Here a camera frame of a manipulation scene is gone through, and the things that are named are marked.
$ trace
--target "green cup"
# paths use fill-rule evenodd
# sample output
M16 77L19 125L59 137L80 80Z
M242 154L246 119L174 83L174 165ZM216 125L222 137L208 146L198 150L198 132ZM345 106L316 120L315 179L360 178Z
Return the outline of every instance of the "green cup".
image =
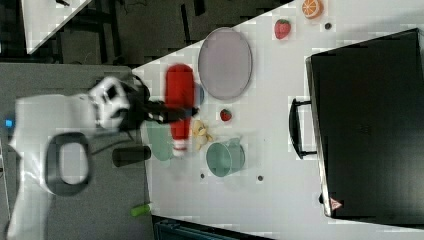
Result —
M217 177L225 177L240 171L244 165L244 157L239 138L212 143L206 152L208 167Z

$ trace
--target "small red object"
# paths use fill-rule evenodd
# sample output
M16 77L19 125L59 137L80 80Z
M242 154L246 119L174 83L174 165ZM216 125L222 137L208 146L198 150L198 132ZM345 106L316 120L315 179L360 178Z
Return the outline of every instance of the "small red object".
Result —
M232 117L231 112L227 109L223 109L219 115L224 122L230 121Z
M334 211L338 208L341 208L343 206L343 204L341 204L340 202L330 198L330 203L331 203L331 209Z
M290 22L285 19L280 19L275 23L274 32L277 39L283 39L289 35L291 30Z

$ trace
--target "gray floor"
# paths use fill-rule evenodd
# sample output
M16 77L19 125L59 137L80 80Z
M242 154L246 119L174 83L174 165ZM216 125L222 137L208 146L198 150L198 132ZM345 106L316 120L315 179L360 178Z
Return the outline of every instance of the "gray floor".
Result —
M105 75L128 79L130 69L113 66L0 64L0 122L14 109L14 100L38 94L73 95L86 92ZM0 179L0 231L9 220L3 180L7 180L10 208L13 209L19 182L19 161L7 148L7 131L0 128L5 157L5 177ZM128 140L126 134L94 139L92 151L110 143ZM151 216L133 218L132 207L149 202L144 163L115 168L109 148L93 157L93 179L80 194L56 197L49 212L48 239L153 239Z

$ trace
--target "red triangle sticker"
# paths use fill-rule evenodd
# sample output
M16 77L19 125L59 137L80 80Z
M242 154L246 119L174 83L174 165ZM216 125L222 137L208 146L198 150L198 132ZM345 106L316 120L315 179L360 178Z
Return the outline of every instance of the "red triangle sticker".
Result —
M334 211L336 209L341 208L343 205L341 203L339 203L338 201L330 198L330 203L331 203L331 209Z

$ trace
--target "black chair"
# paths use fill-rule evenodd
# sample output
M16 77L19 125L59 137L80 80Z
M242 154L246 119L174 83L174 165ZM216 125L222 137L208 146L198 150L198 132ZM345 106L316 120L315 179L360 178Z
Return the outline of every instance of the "black chair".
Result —
M121 55L121 41L119 38L118 22L116 19L116 2L108 0L109 13L103 11L101 0L94 0L95 8L86 7L73 17L66 25L65 30L88 31L98 34L100 44L101 62L108 61L106 49L106 36L104 27L109 24L112 28L112 39L114 54L116 57Z

